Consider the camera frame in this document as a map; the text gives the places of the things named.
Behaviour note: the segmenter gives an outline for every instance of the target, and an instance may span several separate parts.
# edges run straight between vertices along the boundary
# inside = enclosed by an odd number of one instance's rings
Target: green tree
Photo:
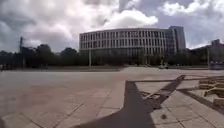
[[[65,48],[60,53],[60,60],[61,64],[64,66],[71,66],[71,65],[77,65],[78,64],[78,53],[75,49],[72,48]]]

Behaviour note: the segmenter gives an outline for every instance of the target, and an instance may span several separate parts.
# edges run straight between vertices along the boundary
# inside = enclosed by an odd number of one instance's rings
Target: pole
[[[209,51],[209,46],[207,48],[207,60],[208,60],[208,69],[210,69],[210,51]]]
[[[91,53],[91,49],[89,49],[89,67],[92,66],[92,53]]]

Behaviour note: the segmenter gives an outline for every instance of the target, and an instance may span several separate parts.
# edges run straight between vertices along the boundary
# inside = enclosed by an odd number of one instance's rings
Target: building facade
[[[80,34],[80,52],[94,56],[166,56],[186,48],[184,28],[128,28]]]
[[[224,69],[224,44],[219,39],[211,41],[209,45],[192,49],[191,53],[200,57],[211,69]]]

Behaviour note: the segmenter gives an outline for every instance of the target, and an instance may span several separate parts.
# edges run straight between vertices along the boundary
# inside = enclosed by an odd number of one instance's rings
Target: tree
[[[41,44],[36,49],[39,61],[42,65],[57,65],[57,56],[47,44]]]
[[[60,53],[61,64],[64,66],[71,66],[78,64],[78,53],[75,49],[65,48]]]

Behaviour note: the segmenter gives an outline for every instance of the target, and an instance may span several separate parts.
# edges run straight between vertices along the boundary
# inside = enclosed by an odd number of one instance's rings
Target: ground
[[[223,75],[141,67],[0,72],[0,128],[223,128],[224,110],[195,89],[198,79]]]

